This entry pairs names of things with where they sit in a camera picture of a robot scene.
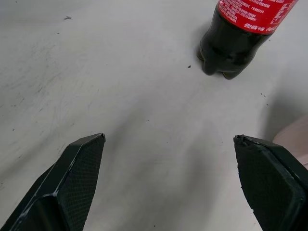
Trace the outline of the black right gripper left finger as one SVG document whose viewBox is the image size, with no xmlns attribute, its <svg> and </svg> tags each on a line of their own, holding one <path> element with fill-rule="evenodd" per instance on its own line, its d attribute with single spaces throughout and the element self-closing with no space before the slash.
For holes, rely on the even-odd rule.
<svg viewBox="0 0 308 231">
<path fill-rule="evenodd" d="M 80 138 L 41 174 L 3 231 L 81 231 L 95 194 L 105 135 Z"/>
</svg>

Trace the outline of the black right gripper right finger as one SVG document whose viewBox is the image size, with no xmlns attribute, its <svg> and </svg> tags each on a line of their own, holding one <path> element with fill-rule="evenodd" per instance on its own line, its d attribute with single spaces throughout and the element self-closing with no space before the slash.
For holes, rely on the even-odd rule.
<svg viewBox="0 0 308 231">
<path fill-rule="evenodd" d="M 308 229 L 308 170 L 284 147 L 236 135 L 244 196 L 264 231 Z"/>
</svg>

